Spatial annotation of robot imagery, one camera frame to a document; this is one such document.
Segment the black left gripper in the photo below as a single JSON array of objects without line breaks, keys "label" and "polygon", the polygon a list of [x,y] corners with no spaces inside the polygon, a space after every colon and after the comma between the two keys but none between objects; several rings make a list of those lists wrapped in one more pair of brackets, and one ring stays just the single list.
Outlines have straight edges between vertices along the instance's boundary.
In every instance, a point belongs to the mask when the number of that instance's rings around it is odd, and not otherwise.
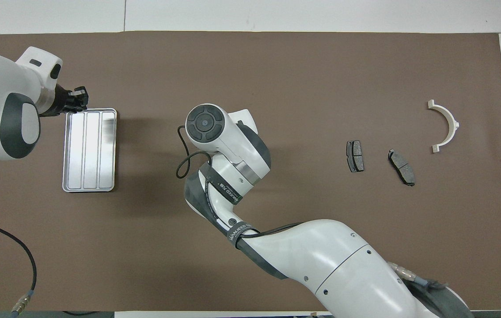
[{"label": "black left gripper", "polygon": [[89,95],[85,86],[80,86],[74,91],[64,88],[56,89],[56,115],[87,110]]}]

